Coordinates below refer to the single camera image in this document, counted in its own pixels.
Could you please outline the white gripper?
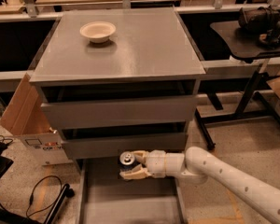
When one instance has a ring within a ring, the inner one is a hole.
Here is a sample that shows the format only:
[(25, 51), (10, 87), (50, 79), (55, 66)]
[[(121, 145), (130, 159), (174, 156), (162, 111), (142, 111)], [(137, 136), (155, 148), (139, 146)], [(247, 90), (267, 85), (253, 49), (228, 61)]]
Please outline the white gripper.
[(125, 180), (140, 180), (150, 176), (166, 177), (165, 160), (166, 152), (162, 150), (154, 150), (151, 152), (145, 150), (133, 151), (136, 160), (142, 164), (146, 164), (147, 168), (137, 165), (128, 171), (121, 171), (119, 175)]

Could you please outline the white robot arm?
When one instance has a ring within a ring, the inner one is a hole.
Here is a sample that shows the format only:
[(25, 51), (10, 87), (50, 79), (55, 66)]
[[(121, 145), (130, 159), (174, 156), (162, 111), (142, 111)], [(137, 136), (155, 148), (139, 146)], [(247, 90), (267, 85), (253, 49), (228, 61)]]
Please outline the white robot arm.
[(212, 177), (272, 224), (280, 224), (280, 189), (228, 165), (200, 147), (181, 153), (164, 150), (125, 151), (119, 156), (125, 180), (167, 176), (200, 184)]

